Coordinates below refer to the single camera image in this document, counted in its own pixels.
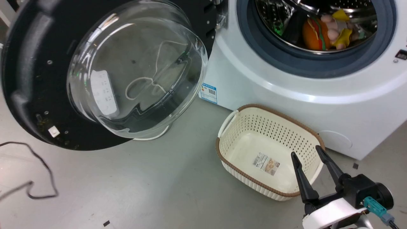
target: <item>teal connector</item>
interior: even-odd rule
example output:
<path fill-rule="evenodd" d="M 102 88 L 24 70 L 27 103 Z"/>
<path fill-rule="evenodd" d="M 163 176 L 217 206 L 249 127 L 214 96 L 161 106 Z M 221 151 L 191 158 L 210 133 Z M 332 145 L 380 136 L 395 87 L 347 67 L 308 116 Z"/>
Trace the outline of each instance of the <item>teal connector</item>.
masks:
<path fill-rule="evenodd" d="M 375 199 L 368 196 L 363 200 L 363 206 L 378 216 L 380 220 L 386 225 L 390 225 L 390 221 L 394 222 L 394 217 L 387 213 L 387 209 L 379 204 Z"/>

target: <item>white plastic basket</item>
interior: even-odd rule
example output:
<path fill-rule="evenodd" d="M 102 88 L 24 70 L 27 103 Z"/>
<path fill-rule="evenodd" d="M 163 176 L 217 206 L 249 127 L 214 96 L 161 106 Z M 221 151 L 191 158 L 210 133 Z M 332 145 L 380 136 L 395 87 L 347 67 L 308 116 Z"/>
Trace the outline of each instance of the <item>white plastic basket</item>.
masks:
<path fill-rule="evenodd" d="M 312 184 L 323 163 L 315 146 L 322 139 L 300 122 L 261 105 L 250 104 L 232 112 L 216 140 L 225 169 L 252 189 L 274 200 L 300 194 L 291 152 L 296 152 Z"/>

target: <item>basket label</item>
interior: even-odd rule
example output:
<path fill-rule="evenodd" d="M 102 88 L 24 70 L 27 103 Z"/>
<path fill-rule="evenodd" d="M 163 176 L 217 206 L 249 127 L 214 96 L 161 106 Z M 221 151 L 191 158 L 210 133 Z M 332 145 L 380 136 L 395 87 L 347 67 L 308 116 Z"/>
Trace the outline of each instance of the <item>basket label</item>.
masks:
<path fill-rule="evenodd" d="M 253 161 L 253 165 L 263 170 L 264 172 L 274 176 L 278 167 L 280 166 L 280 163 L 259 152 L 257 157 Z"/>

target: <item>washing machine door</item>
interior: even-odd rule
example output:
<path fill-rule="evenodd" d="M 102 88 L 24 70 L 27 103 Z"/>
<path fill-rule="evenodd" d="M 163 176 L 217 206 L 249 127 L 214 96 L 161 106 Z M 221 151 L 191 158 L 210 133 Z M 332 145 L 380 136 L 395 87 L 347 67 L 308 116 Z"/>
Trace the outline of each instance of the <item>washing machine door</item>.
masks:
<path fill-rule="evenodd" d="M 63 148 L 151 137 L 200 90 L 216 14 L 212 0 L 28 0 L 2 51 L 7 105 Z"/>

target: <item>front-loading washing machine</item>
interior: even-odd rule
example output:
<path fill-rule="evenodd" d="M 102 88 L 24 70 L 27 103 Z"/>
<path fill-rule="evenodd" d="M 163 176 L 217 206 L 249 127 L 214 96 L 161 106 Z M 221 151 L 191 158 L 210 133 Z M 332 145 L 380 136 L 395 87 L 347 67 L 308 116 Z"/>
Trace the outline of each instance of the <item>front-loading washing machine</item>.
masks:
<path fill-rule="evenodd" d="M 407 28 L 401 23 L 407 2 L 323 1 L 321 8 L 310 2 L 229 1 L 228 23 L 217 31 L 199 96 L 231 110 L 266 105 L 318 132 L 328 148 L 361 160 L 407 118 Z M 342 50 L 310 50 L 301 38 L 293 43 L 301 34 L 281 35 L 284 27 L 298 26 L 299 17 L 287 26 L 293 4 L 308 16 L 346 4 L 365 37 Z"/>
<path fill-rule="evenodd" d="M 407 3 L 346 1 L 28 0 L 2 51 L 4 97 L 27 132 L 72 150 L 155 136 L 198 94 L 232 110 L 267 105 L 362 159 L 407 117 Z M 295 42 L 298 21 L 338 9 L 359 41 Z"/>

